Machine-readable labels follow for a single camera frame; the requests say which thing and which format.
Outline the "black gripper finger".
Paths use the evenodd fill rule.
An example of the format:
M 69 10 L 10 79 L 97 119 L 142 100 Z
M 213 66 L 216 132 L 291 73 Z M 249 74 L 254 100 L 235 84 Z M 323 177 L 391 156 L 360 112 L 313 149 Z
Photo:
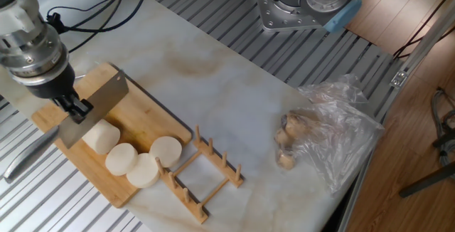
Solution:
M 61 95 L 51 99 L 62 110 L 74 110 L 75 101 L 77 100 L 77 93 L 69 93 L 68 95 Z
M 76 124 L 83 122 L 93 109 L 93 105 L 88 100 L 79 100 L 77 97 L 68 97 L 65 105 L 66 112 Z

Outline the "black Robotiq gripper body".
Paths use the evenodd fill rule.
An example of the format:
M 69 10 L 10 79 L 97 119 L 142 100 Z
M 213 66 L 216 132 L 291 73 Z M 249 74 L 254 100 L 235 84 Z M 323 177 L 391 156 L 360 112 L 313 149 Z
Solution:
M 74 89 L 75 71 L 71 64 L 66 63 L 63 67 L 59 64 L 45 74 L 31 78 L 24 78 L 23 85 L 36 97 L 54 99 L 63 96 L 75 95 Z

